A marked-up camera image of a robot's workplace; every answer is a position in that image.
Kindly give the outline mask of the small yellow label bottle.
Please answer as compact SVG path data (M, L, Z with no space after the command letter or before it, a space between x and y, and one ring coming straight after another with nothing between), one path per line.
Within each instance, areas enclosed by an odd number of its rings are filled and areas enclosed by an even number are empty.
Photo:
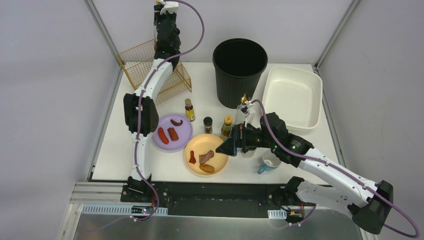
M184 104L185 104L184 108L185 108L186 117L190 122L193 122L196 119L196 115L195 115L195 112L194 112L194 107L193 107L191 99L186 98L184 100Z

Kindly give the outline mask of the brown meat slice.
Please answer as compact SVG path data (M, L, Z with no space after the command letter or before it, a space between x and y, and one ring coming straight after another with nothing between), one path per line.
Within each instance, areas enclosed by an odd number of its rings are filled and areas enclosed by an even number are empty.
M213 158L215 155L215 152L213 150L209 150L207 153L200 154L199 155L199 164L205 164L207 161L209 161L211 158Z

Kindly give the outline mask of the dark octopus tentacle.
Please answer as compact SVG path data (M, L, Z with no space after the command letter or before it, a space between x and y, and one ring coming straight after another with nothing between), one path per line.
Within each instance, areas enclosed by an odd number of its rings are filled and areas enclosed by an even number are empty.
M182 119L180 121L176 121L174 119L171 119L170 122L176 127L179 127L184 123L184 121Z

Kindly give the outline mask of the clear oil dispenser bottle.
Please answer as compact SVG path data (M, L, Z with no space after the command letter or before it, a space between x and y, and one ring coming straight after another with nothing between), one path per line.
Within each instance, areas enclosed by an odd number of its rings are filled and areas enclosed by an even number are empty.
M240 99L240 104L236 108L236 118L234 123L235 124L242 124L244 121L244 117L242 116L242 113L240 112L242 105L246 105L249 102L250 98L247 96L246 93L243 94L243 96Z

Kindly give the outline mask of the brown sausage piece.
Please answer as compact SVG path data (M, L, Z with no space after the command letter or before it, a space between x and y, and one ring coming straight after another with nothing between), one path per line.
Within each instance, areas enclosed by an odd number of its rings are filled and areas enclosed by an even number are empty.
M169 127L167 131L172 142L176 142L179 140L179 136L173 127Z

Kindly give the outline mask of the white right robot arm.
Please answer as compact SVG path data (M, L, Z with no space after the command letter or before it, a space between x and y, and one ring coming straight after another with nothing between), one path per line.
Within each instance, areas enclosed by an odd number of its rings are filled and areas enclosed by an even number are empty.
M285 191L298 201L331 208L352 219L361 229L380 234L392 209L394 188L385 181L374 182L330 160L312 143L290 133L274 112L260 118L260 127L235 124L216 152L235 157L238 151L271 150L278 160L309 172L327 184L323 187L301 177L292 177Z

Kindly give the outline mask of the orange fried patty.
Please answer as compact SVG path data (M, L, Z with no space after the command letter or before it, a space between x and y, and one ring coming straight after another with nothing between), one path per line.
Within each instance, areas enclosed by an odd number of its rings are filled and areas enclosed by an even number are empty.
M208 164L201 164L201 165L199 166L199 168L200 168L203 172L206 172L206 173L210 173L210 174L212 174L212 173L214 173L214 172L215 172L215 168L214 168L213 166L211 166L211 165L208 165Z

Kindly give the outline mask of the blue mug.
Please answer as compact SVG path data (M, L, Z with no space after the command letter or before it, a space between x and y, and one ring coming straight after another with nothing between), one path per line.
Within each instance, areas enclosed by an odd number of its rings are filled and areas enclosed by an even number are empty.
M270 149L265 150L261 156L261 166L257 173L261 175L266 171L271 171L278 168L282 161Z

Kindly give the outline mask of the black lid spice jar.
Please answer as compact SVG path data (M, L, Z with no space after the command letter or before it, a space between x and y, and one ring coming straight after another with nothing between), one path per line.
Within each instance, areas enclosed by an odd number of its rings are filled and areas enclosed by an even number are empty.
M240 151L241 155L244 158L252 158L254 156L255 152L256 152L255 149L254 150L248 150L247 152L243 152L242 150Z

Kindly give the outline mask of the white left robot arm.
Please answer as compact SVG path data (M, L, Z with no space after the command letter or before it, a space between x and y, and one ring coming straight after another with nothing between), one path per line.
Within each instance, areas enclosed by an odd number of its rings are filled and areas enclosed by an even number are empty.
M134 93L123 98L124 120L133 140L133 166L127 179L130 192L143 198L150 198L155 190L149 179L152 171L149 166L152 135L159 123L155 105L156 98L168 77L176 69L180 60L180 30L177 27L176 1L164 1L154 6L156 39L152 66L142 84Z

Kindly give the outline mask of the orange plate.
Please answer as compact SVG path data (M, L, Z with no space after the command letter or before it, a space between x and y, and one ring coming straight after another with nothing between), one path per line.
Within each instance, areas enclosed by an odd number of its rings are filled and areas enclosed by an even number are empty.
M218 136L201 134L191 139L184 150L187 167L200 176L212 176L223 170L229 157L216 152L224 141Z

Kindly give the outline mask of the white square tub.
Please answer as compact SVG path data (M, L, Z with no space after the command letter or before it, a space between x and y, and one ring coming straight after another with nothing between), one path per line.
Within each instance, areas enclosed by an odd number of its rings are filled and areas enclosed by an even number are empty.
M321 117L322 79L313 72L290 66L270 69L262 104L266 113L276 113L287 129L305 132L315 129Z

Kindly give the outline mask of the small black spice jar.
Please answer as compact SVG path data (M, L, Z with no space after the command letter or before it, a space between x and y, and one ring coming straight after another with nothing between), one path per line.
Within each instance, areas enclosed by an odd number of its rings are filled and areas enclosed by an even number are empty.
M206 116L203 119L204 133L212 134L213 132L213 119L210 116Z

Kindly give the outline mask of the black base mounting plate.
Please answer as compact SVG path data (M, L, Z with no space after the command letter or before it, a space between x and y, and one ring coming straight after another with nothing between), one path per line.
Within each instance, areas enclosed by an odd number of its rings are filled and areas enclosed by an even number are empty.
M271 210L297 211L302 205L285 184L153 181L128 179L120 200L165 208L172 216L267 218Z

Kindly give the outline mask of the black ribbed trash bin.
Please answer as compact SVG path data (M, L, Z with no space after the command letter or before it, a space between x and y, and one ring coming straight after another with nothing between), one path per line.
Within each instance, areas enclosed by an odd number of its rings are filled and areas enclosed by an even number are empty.
M253 40L232 38L215 47L212 63L219 102L227 108L236 109L244 95L253 97L267 68L268 55Z

